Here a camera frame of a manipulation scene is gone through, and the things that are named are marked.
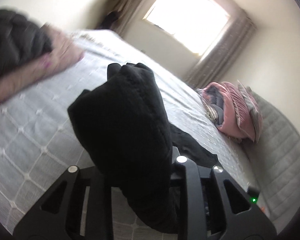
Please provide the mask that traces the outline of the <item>black padded coat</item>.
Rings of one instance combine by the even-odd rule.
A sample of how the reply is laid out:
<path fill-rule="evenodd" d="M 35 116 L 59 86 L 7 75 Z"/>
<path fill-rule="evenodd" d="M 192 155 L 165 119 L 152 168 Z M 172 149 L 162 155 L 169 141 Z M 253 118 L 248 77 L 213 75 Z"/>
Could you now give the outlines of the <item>black padded coat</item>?
<path fill-rule="evenodd" d="M 69 106 L 74 133 L 98 170 L 120 188 L 149 227 L 178 232 L 179 193 L 170 187 L 172 150 L 213 167 L 215 154 L 168 120 L 153 71 L 112 63 L 107 81 Z"/>

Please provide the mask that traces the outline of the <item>grey quilted headboard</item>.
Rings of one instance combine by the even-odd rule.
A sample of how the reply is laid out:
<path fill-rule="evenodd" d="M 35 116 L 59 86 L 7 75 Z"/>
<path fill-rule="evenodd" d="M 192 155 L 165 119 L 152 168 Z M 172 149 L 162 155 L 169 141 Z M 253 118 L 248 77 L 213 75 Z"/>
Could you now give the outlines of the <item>grey quilted headboard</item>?
<path fill-rule="evenodd" d="M 266 204 L 267 214 L 281 232 L 300 207 L 300 134 L 271 103 L 256 93 L 263 118 L 258 143 L 244 149 Z"/>

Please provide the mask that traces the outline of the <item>pink and grey bedding pile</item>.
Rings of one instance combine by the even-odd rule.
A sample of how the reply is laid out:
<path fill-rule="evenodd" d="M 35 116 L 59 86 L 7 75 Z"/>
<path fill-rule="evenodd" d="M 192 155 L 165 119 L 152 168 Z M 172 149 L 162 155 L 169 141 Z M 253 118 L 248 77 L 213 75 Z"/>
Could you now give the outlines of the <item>pink and grey bedding pile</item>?
<path fill-rule="evenodd" d="M 198 89 L 208 117 L 226 136 L 241 142 L 257 143 L 261 136 L 263 118 L 252 92 L 240 82 L 211 82 Z"/>

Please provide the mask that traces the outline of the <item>grey tufted bedspread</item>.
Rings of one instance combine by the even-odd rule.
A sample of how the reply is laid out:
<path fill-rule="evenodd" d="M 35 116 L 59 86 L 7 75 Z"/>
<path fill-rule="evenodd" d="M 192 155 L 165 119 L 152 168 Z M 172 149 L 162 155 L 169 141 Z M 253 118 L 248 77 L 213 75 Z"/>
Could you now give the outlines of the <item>grey tufted bedspread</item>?
<path fill-rule="evenodd" d="M 111 31 L 72 38 L 84 49 L 81 61 L 0 104 L 0 223 L 8 232 L 69 166 L 110 171 L 130 158 L 118 176 L 133 198 L 112 191 L 115 238 L 164 239 L 130 204 L 153 209 L 167 200 L 141 177 L 162 182 L 155 158 L 172 128 L 205 148 L 190 154 L 199 165 L 211 157 L 243 189 L 255 185 L 245 152 L 214 126 L 195 90 Z"/>

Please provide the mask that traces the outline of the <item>beige curtain right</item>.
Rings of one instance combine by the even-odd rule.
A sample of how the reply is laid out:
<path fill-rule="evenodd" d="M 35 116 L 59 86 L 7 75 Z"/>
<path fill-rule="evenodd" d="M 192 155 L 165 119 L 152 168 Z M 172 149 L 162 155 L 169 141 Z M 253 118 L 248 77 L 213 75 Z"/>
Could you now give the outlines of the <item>beige curtain right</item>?
<path fill-rule="evenodd" d="M 191 88 L 204 88 L 218 81 L 234 64 L 257 30 L 244 10 L 230 18 L 216 45 L 209 49 L 189 74 L 185 83 Z"/>

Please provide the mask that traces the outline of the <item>beige curtain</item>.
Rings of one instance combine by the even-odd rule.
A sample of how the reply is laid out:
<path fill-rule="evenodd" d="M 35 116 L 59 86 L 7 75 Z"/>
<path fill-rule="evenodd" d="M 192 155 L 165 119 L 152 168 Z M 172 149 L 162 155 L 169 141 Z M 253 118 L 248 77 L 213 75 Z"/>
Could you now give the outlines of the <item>beige curtain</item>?
<path fill-rule="evenodd" d="M 107 0 L 105 16 L 96 29 L 111 30 L 124 36 L 143 0 Z"/>
<path fill-rule="evenodd" d="M 234 64 L 257 30 L 244 10 L 230 18 L 216 45 L 209 49 L 189 74 L 185 83 L 191 88 L 204 88 L 218 81 Z"/>

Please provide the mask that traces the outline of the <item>folded pink floral quilt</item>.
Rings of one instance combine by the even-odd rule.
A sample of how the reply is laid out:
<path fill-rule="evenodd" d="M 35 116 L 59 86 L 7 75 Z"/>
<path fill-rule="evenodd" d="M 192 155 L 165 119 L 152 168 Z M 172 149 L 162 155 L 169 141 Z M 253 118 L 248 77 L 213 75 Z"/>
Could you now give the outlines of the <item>folded pink floral quilt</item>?
<path fill-rule="evenodd" d="M 70 35 L 50 24 L 42 30 L 52 40 L 53 50 L 0 78 L 0 103 L 24 88 L 58 74 L 81 61 L 84 50 L 75 45 Z"/>

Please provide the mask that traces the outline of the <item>bright window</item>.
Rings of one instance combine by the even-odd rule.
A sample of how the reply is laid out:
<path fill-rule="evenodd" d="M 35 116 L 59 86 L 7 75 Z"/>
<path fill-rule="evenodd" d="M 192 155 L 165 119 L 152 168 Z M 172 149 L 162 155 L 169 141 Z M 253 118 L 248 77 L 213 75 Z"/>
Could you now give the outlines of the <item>bright window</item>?
<path fill-rule="evenodd" d="M 156 0 L 143 20 L 202 56 L 230 20 L 214 0 Z"/>

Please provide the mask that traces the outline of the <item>folded black quilted jacket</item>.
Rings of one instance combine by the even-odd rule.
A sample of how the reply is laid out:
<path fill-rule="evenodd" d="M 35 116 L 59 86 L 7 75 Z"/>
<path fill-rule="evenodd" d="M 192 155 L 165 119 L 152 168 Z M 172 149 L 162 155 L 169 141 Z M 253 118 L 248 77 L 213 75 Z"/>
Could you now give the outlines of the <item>folded black quilted jacket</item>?
<path fill-rule="evenodd" d="M 0 78 L 53 50 L 51 38 L 24 15 L 0 10 Z"/>

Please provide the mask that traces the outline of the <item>beige curtain left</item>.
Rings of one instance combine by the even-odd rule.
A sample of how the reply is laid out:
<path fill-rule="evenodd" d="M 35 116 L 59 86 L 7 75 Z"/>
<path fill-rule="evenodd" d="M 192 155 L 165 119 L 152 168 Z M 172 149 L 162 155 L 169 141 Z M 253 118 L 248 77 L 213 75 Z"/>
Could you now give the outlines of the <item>beige curtain left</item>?
<path fill-rule="evenodd" d="M 96 29 L 111 30 L 124 36 L 143 0 L 107 0 L 105 16 Z"/>

